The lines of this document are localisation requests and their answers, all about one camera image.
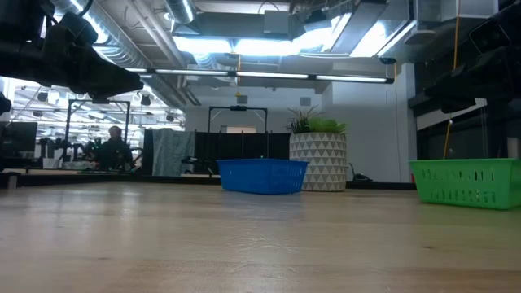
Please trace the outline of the succulent in triangle-patterned pot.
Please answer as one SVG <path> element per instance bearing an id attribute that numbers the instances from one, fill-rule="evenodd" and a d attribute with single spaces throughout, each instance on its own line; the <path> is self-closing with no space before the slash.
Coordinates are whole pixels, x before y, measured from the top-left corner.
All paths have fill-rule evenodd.
<path id="1" fill-rule="evenodd" d="M 289 157 L 306 162 L 302 189 L 338 192 L 347 182 L 346 125 L 318 116 L 314 108 L 292 109 Z"/>

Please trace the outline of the green plastic basket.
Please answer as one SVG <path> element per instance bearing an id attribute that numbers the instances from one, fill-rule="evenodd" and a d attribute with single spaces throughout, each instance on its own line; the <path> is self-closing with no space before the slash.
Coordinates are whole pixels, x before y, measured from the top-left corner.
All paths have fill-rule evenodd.
<path id="1" fill-rule="evenodd" d="M 471 208 L 521 206 L 521 160 L 412 160 L 420 200 Z"/>

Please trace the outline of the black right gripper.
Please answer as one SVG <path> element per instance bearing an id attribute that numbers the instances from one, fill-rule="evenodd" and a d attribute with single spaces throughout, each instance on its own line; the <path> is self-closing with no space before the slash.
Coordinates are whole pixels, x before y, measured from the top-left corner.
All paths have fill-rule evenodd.
<path id="1" fill-rule="evenodd" d="M 503 46 L 481 55 L 472 66 L 425 88 L 408 105 L 431 104 L 450 114 L 473 107 L 475 98 L 521 98 L 521 46 Z"/>

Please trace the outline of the person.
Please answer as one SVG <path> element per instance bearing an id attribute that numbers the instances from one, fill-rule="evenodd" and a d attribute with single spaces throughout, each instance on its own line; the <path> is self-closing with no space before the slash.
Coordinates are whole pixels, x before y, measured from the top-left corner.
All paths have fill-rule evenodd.
<path id="1" fill-rule="evenodd" d="M 114 125 L 108 132 L 110 138 L 101 145 L 97 156 L 99 168 L 129 171 L 134 167 L 133 156 L 129 145 L 121 137 L 121 128 Z"/>

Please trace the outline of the grey draped cloth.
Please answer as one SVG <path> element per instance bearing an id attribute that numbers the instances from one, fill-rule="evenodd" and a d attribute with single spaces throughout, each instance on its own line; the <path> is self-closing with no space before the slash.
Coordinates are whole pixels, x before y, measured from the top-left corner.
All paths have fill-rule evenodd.
<path id="1" fill-rule="evenodd" d="M 195 133 L 155 129 L 153 134 L 152 175 L 180 177 L 185 170 L 182 160 L 195 152 Z"/>

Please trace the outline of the black gantry frame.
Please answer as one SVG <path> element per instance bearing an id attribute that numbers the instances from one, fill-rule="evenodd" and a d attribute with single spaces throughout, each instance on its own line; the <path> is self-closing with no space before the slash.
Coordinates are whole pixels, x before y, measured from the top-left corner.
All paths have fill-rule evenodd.
<path id="1" fill-rule="evenodd" d="M 87 103 L 87 100 L 80 100 L 80 99 L 69 99 L 68 100 L 68 110 L 67 110 L 67 119 L 66 119 L 66 125 L 65 125 L 65 137 L 62 143 L 61 148 L 63 149 L 62 157 L 61 159 L 65 161 L 64 157 L 67 154 L 67 149 L 69 148 L 69 129 L 71 126 L 71 117 L 72 114 L 76 111 L 85 112 L 87 114 L 90 114 L 91 112 L 94 112 L 94 109 L 83 109 L 82 107 Z M 125 114 L 125 136 L 124 141 L 127 142 L 128 140 L 128 132 L 129 132 L 129 117 L 130 117 L 130 108 L 131 108 L 131 102 L 129 101 L 119 101 L 119 100 L 90 100 L 90 103 L 93 104 L 124 104 L 126 106 L 126 110 L 123 111 Z"/>
<path id="2" fill-rule="evenodd" d="M 216 115 L 213 115 L 212 114 L 212 111 L 213 110 L 218 110 L 219 112 L 216 114 Z M 268 108 L 266 107 L 246 107 L 246 106 L 241 106 L 241 105 L 236 105 L 236 106 L 228 106 L 228 107 L 223 107 L 223 106 L 210 106 L 208 108 L 208 122 L 207 122 L 207 133 L 211 133 L 212 132 L 212 121 L 217 118 L 220 113 L 224 110 L 227 110 L 227 111 L 230 111 L 230 112 L 254 112 L 263 122 L 264 122 L 264 131 L 262 133 L 268 133 L 268 115 L 269 115 L 269 110 Z M 257 112 L 258 111 L 261 111 L 261 112 L 264 112 L 264 117 L 262 118 Z M 232 132 L 231 133 L 239 133 L 239 130 L 241 131 L 240 133 L 241 134 L 244 134 L 244 133 L 253 133 L 252 132 L 252 127 L 248 126 L 231 126 L 232 128 Z"/>

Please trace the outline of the blue plastic basket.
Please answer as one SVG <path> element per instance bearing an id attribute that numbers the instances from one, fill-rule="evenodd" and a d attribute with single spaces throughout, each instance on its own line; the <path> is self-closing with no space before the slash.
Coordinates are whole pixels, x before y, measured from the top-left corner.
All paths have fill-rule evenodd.
<path id="1" fill-rule="evenodd" d="M 298 160 L 218 160 L 225 190 L 259 195 L 286 195 L 301 191 L 308 163 Z"/>

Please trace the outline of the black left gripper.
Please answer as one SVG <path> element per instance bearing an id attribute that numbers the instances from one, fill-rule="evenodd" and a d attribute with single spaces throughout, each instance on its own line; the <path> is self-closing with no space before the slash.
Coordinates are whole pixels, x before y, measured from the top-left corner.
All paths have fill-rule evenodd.
<path id="1" fill-rule="evenodd" d="M 71 42 L 14 42 L 0 40 L 0 76 L 60 85 L 88 94 L 93 104 L 143 88 L 137 73 L 101 58 L 92 47 Z"/>

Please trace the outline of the black partition panel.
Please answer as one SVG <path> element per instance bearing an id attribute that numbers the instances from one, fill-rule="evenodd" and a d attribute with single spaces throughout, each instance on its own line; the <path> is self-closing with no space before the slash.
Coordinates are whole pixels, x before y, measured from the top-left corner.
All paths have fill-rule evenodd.
<path id="1" fill-rule="evenodd" d="M 154 129 L 144 132 L 142 173 L 152 175 Z M 289 158 L 288 133 L 195 133 L 195 152 L 182 160 L 183 174 L 217 175 L 218 160 Z"/>

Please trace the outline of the long ceiling light bar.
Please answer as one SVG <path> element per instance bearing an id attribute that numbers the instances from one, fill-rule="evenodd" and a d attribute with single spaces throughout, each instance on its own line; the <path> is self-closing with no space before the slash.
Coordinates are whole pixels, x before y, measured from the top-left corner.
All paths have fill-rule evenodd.
<path id="1" fill-rule="evenodd" d="M 323 75 L 286 72 L 251 72 L 251 71 L 223 71 L 223 70 L 200 70 L 200 69 L 156 69 L 156 68 L 127 68 L 127 71 L 139 75 L 168 74 L 178 76 L 197 77 L 237 77 L 237 78 L 270 78 L 306 81 L 332 81 L 332 82 L 356 82 L 370 84 L 392 84 L 392 77 L 367 77 L 352 75 Z"/>

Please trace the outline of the black computer monitor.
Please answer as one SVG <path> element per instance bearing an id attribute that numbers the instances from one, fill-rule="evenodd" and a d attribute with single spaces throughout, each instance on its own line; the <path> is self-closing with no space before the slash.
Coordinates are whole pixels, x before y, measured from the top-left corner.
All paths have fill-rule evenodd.
<path id="1" fill-rule="evenodd" d="M 0 122 L 0 158 L 33 158 L 36 122 Z"/>

